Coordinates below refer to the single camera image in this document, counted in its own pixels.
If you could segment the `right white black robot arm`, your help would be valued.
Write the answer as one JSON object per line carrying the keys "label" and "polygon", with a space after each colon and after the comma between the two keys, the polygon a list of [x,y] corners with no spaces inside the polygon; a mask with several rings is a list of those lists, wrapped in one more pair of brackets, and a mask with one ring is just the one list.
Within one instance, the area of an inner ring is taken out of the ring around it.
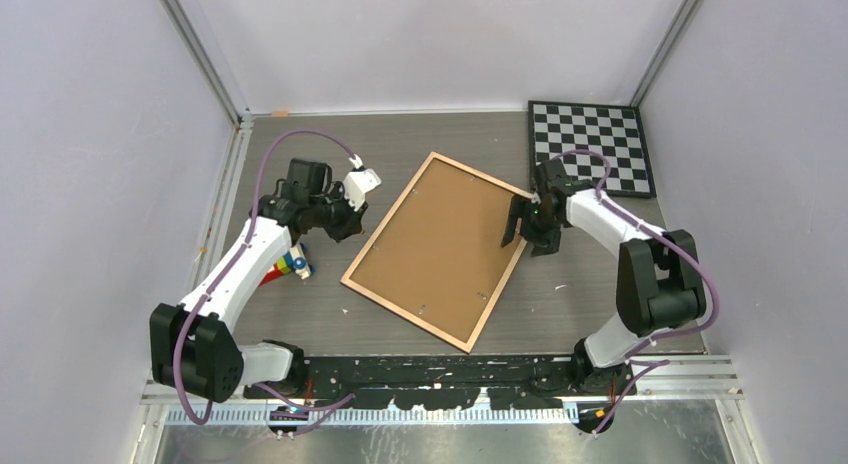
{"label": "right white black robot arm", "polygon": [[616,258],[615,312],[575,344],[565,367],[567,382],[589,395],[650,340],[680,332],[707,311],[694,237],[647,223],[617,204],[604,189],[610,174],[606,165],[600,179],[578,179],[562,155],[537,164],[531,196],[510,200],[501,240],[507,246],[521,237],[532,256],[545,256],[559,251],[564,229],[577,228]]}

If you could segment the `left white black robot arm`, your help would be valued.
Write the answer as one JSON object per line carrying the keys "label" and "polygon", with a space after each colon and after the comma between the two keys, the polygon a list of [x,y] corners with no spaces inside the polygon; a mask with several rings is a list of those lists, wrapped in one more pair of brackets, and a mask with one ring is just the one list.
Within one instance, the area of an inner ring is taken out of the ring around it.
{"label": "left white black robot arm", "polygon": [[301,349],[279,341],[240,346],[233,331],[266,274],[302,235],[318,228],[340,242],[362,232],[367,195],[381,180],[359,157],[351,163],[352,170],[335,181],[326,163],[292,160],[211,274],[179,304],[154,309],[149,329],[156,383],[215,403],[256,383],[268,383],[284,398],[305,389]]}

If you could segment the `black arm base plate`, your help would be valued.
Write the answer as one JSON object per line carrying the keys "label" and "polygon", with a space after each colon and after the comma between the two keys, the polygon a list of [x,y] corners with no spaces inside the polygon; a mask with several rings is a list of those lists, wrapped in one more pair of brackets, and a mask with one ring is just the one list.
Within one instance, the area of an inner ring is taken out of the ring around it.
{"label": "black arm base plate", "polygon": [[486,398],[493,410],[553,409],[567,397],[610,404],[629,393],[630,368],[586,374],[568,355],[322,356],[297,363],[281,382],[245,389],[247,398],[309,398],[329,405],[346,396],[350,407],[428,411],[469,409]]}

